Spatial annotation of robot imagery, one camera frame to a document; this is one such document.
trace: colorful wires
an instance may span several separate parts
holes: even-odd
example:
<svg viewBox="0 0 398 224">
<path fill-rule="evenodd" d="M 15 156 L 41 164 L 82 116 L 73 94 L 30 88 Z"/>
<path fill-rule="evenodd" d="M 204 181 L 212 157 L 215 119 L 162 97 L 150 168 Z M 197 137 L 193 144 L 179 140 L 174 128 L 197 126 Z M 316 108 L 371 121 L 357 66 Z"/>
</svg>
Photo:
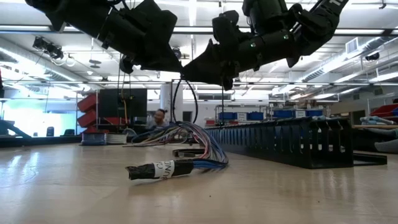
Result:
<svg viewBox="0 0 398 224">
<path fill-rule="evenodd" d="M 149 137 L 145 141 L 133 143 L 132 146 L 159 146 L 175 141 L 181 144 L 187 141 L 190 134 L 204 147 L 204 153 L 192 159 L 194 169 L 222 169 L 227 166 L 228 157 L 216 140 L 203 128 L 186 121 L 179 121 L 177 124 L 138 135 L 132 140 L 133 142 L 137 138 Z"/>
</svg>

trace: blue bin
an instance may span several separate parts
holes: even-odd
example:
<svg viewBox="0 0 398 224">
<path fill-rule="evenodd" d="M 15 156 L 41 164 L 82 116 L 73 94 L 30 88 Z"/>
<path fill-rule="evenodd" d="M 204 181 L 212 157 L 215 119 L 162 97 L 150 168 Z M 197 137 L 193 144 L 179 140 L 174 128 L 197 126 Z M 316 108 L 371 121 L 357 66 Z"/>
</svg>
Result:
<svg viewBox="0 0 398 224">
<path fill-rule="evenodd" d="M 264 119 L 264 113 L 260 113 L 260 112 L 248 113 L 248 120 L 262 121 L 263 119 Z"/>
<path fill-rule="evenodd" d="M 221 112 L 218 113 L 218 119 L 237 119 L 238 118 L 238 114 L 237 113 L 233 113 L 233 112 Z"/>
<path fill-rule="evenodd" d="M 322 116 L 323 115 L 323 111 L 322 110 L 307 110 L 305 112 L 305 115 L 308 116 L 308 117 Z"/>
<path fill-rule="evenodd" d="M 275 118 L 292 118 L 293 111 L 291 110 L 276 110 L 274 111 Z"/>
</svg>

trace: white label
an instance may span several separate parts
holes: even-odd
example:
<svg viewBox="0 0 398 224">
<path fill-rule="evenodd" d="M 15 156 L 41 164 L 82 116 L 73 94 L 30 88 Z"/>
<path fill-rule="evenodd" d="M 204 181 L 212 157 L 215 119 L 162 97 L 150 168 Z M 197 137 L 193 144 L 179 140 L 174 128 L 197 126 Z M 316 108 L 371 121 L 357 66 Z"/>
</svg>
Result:
<svg viewBox="0 0 398 224">
<path fill-rule="evenodd" d="M 237 113 L 238 114 L 238 121 L 246 121 L 248 114 L 247 113 Z"/>
<path fill-rule="evenodd" d="M 174 161 L 154 162 L 155 178 L 168 179 L 174 173 Z"/>
<path fill-rule="evenodd" d="M 296 118 L 305 118 L 305 111 L 296 111 Z"/>
</svg>

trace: black cable carrier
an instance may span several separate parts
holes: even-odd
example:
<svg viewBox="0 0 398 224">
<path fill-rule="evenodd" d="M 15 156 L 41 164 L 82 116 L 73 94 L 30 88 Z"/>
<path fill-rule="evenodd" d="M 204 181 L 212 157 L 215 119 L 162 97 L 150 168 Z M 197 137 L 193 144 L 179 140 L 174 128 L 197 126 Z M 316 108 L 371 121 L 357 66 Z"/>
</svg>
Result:
<svg viewBox="0 0 398 224">
<path fill-rule="evenodd" d="M 387 164 L 353 152 L 347 119 L 283 119 L 206 129 L 223 150 L 308 169 Z"/>
</svg>

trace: wire bundle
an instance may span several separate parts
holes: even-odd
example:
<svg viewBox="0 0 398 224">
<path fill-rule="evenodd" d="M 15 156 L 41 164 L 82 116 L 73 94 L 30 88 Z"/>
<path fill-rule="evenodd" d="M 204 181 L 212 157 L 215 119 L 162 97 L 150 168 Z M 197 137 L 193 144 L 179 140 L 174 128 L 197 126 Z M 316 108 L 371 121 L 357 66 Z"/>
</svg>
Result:
<svg viewBox="0 0 398 224">
<path fill-rule="evenodd" d="M 127 144 L 127 134 L 107 134 L 107 144 Z"/>
<path fill-rule="evenodd" d="M 135 137 L 133 140 L 150 135 L 147 140 L 135 143 L 136 147 L 158 146 L 172 142 L 176 136 L 182 133 L 191 133 L 204 146 L 204 153 L 196 159 L 182 159 L 174 161 L 163 161 L 153 164 L 146 164 L 138 167 L 126 167 L 129 178 L 135 179 L 167 179 L 178 175 L 191 173 L 193 169 L 223 169 L 228 165 L 228 157 L 215 139 L 203 128 L 181 121 L 163 129 L 150 131 Z"/>
</svg>

